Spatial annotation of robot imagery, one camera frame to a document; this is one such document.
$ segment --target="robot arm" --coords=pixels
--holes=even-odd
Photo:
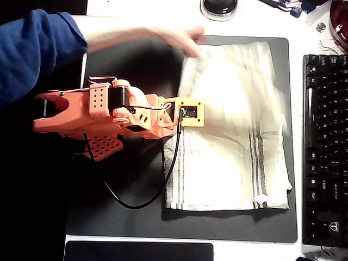
[[[110,82],[96,82],[104,79]],[[74,140],[83,140],[86,133],[93,157],[100,161],[123,148],[118,135],[136,134],[146,139],[172,136],[180,109],[182,127],[204,126],[204,103],[200,100],[145,95],[128,81],[115,77],[93,77],[90,81],[89,88],[37,95],[46,105],[53,102],[57,113],[34,120],[33,130],[58,132]],[[87,148],[84,154],[90,156]]]

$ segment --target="black keyboard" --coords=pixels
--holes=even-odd
[[[348,55],[305,55],[303,243],[348,247]]]

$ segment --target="black mouse pad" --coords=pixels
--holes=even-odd
[[[69,241],[64,261],[213,261],[206,243]]]
[[[286,98],[289,134],[284,149],[289,179],[294,185],[291,135],[289,45],[286,39],[208,36],[210,45],[267,41],[276,70],[275,85]],[[134,41],[89,54],[86,76],[116,75],[146,94],[176,96],[179,86],[180,52],[156,39]],[[156,237],[214,240],[245,240],[293,243],[297,239],[295,188],[289,193],[289,210],[186,212],[164,208],[161,198],[142,210],[120,206],[101,180],[128,204],[149,200],[163,185],[163,143],[137,136],[124,139],[123,150],[100,162],[92,171],[88,158],[75,157],[71,177],[66,232],[72,235]]]

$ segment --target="white towel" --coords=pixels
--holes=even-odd
[[[183,128],[166,208],[289,208],[282,95],[266,42],[202,46],[183,62],[180,97],[204,100],[203,128]],[[164,145],[165,173],[176,135]]]

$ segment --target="blue shirt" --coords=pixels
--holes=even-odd
[[[0,26],[0,111],[29,93],[40,75],[81,58],[87,48],[68,13],[34,10]]]

